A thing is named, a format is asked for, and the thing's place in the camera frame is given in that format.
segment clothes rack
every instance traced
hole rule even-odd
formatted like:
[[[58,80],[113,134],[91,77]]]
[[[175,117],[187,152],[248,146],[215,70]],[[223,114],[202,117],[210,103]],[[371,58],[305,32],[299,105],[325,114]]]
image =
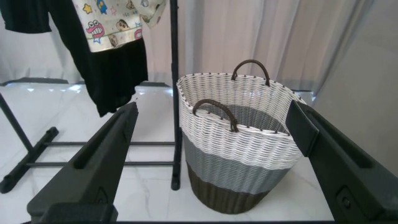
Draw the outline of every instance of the clothes rack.
[[[178,18],[177,18],[177,0],[170,0],[170,22],[171,22],[171,47],[172,47],[172,82],[173,82],[173,110],[174,110],[174,142],[131,142],[130,146],[174,146],[174,159],[170,162],[148,161],[148,162],[125,162],[125,166],[172,166],[171,188],[178,190],[180,188],[181,173],[181,153],[182,153],[182,130],[180,128],[180,115],[178,108]],[[18,123],[18,120],[8,107],[4,97],[0,93],[0,108],[11,123],[19,139],[24,144],[27,155],[4,177],[0,183],[0,192],[5,194],[11,191],[24,174],[32,167],[62,167],[66,162],[36,162],[37,158],[52,146],[83,146],[86,142],[53,142],[59,131],[56,127],[51,127],[43,137],[32,145],[28,140],[24,130]]]

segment white tile floor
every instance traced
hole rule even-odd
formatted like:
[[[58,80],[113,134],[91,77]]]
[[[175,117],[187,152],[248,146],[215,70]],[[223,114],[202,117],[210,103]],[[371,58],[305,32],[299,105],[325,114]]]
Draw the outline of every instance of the white tile floor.
[[[11,110],[32,143],[51,126],[60,134],[55,141],[87,141],[111,114],[99,118],[84,85],[12,84],[0,87]],[[137,88],[139,117],[133,141],[173,141],[170,88]],[[25,155],[26,150],[0,112],[0,178]],[[48,148],[38,161],[66,162],[78,147]],[[127,161],[171,161],[172,147],[131,147]],[[187,167],[182,162],[181,189],[170,189],[171,167],[125,167],[115,198],[118,220],[263,221],[332,220],[326,200],[306,158],[282,179],[254,209],[240,215],[214,212],[199,202],[190,188]],[[30,220],[26,205],[59,171],[37,168],[26,173],[16,187],[0,195],[0,222]]]

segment sheer curtain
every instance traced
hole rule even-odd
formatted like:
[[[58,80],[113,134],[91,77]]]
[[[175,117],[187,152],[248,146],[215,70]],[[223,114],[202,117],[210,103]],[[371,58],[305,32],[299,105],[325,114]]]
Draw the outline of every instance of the sheer curtain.
[[[271,78],[296,90],[318,91],[340,61],[373,0],[179,1],[180,75],[232,72],[246,59],[262,62]],[[0,28],[0,83],[20,77],[80,76],[56,27],[17,34]],[[149,80],[171,85],[170,9],[143,28]],[[263,76],[256,65],[239,73]]]

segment gray wall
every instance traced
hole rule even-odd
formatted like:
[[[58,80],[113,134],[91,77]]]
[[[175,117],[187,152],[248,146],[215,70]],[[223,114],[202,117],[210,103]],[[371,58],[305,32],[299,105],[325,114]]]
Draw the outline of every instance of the gray wall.
[[[378,0],[314,108],[398,176],[398,1]]]

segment woven basket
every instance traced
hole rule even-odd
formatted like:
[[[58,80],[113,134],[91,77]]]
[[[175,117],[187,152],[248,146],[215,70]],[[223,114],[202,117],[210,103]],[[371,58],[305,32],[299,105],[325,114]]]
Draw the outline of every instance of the woven basket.
[[[249,62],[266,78],[237,75]],[[232,74],[185,75],[177,87],[193,193],[221,213],[252,209],[302,155],[285,119],[292,100],[305,102],[256,60]]]

